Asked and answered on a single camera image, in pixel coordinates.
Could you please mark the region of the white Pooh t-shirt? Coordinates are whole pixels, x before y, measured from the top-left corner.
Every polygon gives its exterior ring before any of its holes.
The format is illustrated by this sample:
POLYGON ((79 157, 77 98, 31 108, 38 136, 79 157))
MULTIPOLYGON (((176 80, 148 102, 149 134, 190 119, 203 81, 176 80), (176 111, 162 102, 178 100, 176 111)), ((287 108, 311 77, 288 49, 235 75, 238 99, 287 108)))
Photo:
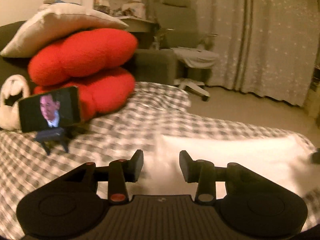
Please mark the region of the white Pooh t-shirt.
POLYGON ((301 197, 319 189, 319 165, 310 160, 313 150, 296 135, 231 141, 159 135, 155 151, 144 156, 139 178, 144 193, 195 195, 196 185, 184 181, 179 166, 182 150, 194 160, 211 161, 219 167, 239 163, 301 197))

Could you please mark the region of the grey checkered bed quilt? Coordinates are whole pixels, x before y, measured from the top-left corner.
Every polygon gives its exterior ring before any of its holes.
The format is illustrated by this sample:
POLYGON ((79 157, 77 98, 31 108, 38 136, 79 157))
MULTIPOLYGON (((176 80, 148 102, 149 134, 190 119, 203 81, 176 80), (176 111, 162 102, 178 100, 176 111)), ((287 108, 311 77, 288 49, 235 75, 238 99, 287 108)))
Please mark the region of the grey checkered bed quilt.
POLYGON ((143 150, 146 157, 154 157, 158 135, 184 137, 188 141, 288 137, 297 139, 306 153, 315 151, 306 137, 295 132, 205 118, 188 113, 189 106, 187 93, 178 88, 139 82, 121 110, 74 129, 69 153, 55 146, 51 155, 46 155, 35 142, 34 133, 1 130, 1 236, 23 236, 15 212, 27 193, 87 161, 104 166, 137 149, 143 150))

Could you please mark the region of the black phone stand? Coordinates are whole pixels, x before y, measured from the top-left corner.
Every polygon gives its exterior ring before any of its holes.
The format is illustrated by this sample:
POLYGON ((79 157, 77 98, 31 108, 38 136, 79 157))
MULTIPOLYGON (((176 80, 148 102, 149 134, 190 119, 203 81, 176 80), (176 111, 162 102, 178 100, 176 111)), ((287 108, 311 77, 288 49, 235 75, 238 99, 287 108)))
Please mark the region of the black phone stand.
POLYGON ((34 140, 42 146, 47 155, 50 155, 50 148, 47 146, 47 142, 58 142, 66 153, 69 153, 68 144, 72 139, 72 132, 69 128, 51 128, 36 133, 34 140))

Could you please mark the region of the smartphone playing video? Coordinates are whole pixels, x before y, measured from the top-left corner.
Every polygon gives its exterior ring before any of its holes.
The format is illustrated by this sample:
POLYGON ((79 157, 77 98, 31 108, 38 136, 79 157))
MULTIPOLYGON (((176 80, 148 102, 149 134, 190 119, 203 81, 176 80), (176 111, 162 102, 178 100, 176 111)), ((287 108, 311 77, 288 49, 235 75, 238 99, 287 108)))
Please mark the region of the smartphone playing video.
POLYGON ((32 95, 18 102, 23 133, 65 128, 81 122, 76 86, 32 95))

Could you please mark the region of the red knitted cushion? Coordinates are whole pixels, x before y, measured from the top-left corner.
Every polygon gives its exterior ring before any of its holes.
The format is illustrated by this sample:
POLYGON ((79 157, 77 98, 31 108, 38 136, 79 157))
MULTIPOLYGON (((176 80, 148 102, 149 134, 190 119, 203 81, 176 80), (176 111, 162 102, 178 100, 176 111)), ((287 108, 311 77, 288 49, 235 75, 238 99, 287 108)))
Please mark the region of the red knitted cushion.
POLYGON ((36 84, 34 93, 78 87, 84 121, 117 111, 135 89, 135 78, 123 65, 137 47, 134 35, 110 28, 59 39, 41 49, 28 64, 28 74, 36 84))

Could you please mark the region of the grey garment on chair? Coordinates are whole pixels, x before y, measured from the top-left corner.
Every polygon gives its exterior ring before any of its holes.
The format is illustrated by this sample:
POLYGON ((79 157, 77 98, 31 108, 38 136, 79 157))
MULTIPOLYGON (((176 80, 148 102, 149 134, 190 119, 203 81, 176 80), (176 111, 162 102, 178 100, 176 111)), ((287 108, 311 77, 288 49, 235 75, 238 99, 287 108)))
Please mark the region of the grey garment on chair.
POLYGON ((177 59, 186 64, 189 68, 208 69, 217 62, 219 55, 212 51, 200 50, 197 48, 172 48, 177 59))

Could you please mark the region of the grey star curtain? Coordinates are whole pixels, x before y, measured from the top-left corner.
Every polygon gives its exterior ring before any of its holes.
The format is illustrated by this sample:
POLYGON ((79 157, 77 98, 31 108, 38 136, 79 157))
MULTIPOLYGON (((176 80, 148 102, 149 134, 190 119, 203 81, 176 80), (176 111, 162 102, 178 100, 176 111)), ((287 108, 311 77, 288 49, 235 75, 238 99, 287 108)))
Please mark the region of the grey star curtain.
MULTIPOLYGON (((144 0, 149 19, 164 0, 144 0)), ((216 34, 209 86, 302 106, 319 39, 318 0, 189 0, 199 31, 216 34)))

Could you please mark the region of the white flower plush cushion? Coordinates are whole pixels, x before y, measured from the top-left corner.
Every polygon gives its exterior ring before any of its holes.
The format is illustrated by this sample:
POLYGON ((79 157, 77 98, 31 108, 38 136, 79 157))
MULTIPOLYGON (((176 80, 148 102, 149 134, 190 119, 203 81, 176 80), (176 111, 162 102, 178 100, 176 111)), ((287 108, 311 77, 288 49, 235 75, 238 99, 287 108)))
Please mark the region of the white flower plush cushion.
POLYGON ((18 102, 30 96, 27 80, 22 75, 8 77, 1 87, 1 128, 21 129, 18 102))

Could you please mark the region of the white desk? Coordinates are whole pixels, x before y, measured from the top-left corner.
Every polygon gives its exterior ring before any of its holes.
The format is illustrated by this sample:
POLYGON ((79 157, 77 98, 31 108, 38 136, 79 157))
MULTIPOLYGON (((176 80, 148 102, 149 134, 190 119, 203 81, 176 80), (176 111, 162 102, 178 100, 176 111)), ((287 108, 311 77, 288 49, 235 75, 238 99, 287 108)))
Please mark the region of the white desk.
POLYGON ((153 21, 133 16, 121 16, 118 18, 128 25, 126 30, 130 33, 150 33, 156 26, 156 23, 153 21))

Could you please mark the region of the grey office chair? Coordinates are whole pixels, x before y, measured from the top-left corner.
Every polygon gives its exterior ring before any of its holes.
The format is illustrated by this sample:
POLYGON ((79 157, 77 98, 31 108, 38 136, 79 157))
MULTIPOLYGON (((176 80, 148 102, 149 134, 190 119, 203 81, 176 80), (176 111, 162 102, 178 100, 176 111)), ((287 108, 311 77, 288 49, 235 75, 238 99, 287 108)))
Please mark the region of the grey office chair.
MULTIPOLYGON (((196 11, 190 5, 190 0, 163 0, 155 4, 155 18, 158 24, 158 30, 153 38, 153 44, 158 50, 170 50, 172 48, 197 48, 208 50, 214 45, 215 33, 202 34, 199 32, 196 11)), ((199 94, 202 101, 210 99, 210 94, 204 87, 203 81, 196 81, 189 77, 189 68, 186 64, 177 59, 178 65, 183 66, 182 76, 176 75, 173 84, 179 89, 190 88, 193 92, 199 94)))

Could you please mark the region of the beige pillow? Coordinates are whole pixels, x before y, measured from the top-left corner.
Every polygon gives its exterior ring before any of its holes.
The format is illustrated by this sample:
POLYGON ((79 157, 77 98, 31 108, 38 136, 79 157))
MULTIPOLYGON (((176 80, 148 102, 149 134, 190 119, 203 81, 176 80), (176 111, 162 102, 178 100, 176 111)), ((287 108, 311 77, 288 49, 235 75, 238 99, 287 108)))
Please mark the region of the beige pillow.
POLYGON ((76 31, 97 28, 125 30, 129 27, 117 17, 72 3, 55 3, 24 22, 1 56, 28 58, 59 38, 76 31))

